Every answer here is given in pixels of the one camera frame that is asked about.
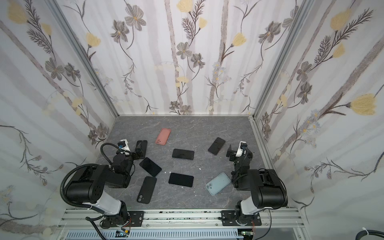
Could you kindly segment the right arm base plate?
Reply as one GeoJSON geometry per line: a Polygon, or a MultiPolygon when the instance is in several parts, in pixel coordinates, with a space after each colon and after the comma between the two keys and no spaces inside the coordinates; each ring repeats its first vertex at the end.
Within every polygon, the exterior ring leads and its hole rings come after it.
{"type": "Polygon", "coordinates": [[[243,215],[234,210],[221,211],[220,220],[224,227],[253,227],[262,225],[260,214],[243,215]]]}

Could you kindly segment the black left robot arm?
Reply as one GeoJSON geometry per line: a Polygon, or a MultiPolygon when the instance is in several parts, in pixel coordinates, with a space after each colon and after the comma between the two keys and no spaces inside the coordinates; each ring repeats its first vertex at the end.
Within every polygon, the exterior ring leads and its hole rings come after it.
{"type": "Polygon", "coordinates": [[[136,170],[135,161],[145,158],[147,146],[146,140],[137,141],[134,150],[130,150],[126,140],[121,140],[116,145],[102,144],[100,151],[107,163],[84,164],[72,169],[60,185],[62,200],[70,206],[99,213],[97,218],[86,218],[93,226],[98,220],[103,229],[131,224],[132,215],[126,204],[110,196],[105,187],[127,188],[136,170]]]}

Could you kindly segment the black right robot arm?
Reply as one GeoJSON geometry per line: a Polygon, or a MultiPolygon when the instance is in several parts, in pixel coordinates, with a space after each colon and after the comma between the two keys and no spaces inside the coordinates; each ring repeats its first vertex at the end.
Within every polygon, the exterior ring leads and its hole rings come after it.
{"type": "Polygon", "coordinates": [[[222,220],[231,226],[249,226],[260,212],[278,210],[288,205],[287,189],[273,169],[251,169],[253,153],[245,142],[235,151],[229,147],[226,157],[234,163],[231,183],[238,191],[249,191],[251,196],[239,201],[233,212],[222,212],[222,220]]]}

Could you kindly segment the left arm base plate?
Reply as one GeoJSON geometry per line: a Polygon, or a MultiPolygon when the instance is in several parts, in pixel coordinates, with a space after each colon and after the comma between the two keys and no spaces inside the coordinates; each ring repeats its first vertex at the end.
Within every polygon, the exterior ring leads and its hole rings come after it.
{"type": "Polygon", "coordinates": [[[105,216],[100,226],[102,229],[109,229],[114,227],[141,227],[144,219],[144,211],[129,211],[127,213],[120,213],[114,216],[105,216]]]}

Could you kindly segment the light blue phone case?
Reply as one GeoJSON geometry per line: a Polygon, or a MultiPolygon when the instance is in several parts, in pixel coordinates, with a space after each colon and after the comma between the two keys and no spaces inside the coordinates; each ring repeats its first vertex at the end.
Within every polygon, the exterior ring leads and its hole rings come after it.
{"type": "Polygon", "coordinates": [[[212,195],[218,194],[222,189],[231,183],[231,179],[225,174],[220,173],[210,182],[208,182],[205,187],[206,190],[212,195]]]}

